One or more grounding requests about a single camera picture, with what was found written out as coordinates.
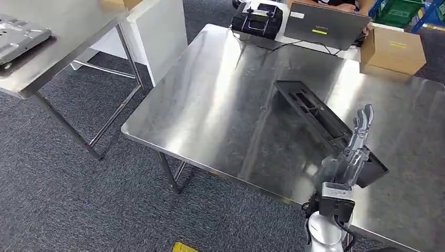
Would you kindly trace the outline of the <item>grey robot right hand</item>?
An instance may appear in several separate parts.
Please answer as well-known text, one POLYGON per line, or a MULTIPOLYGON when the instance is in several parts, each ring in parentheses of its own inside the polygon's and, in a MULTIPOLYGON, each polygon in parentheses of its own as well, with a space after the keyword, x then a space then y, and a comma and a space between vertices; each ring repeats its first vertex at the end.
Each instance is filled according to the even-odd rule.
POLYGON ((370 151, 366 150, 365 144, 373 119, 374 109, 371 104, 357 110, 348 145, 336 157, 328 156, 322 161, 322 166, 315 176, 317 187, 321 187, 324 182, 330 182, 342 189, 352 189, 364 162, 369 158, 370 151))

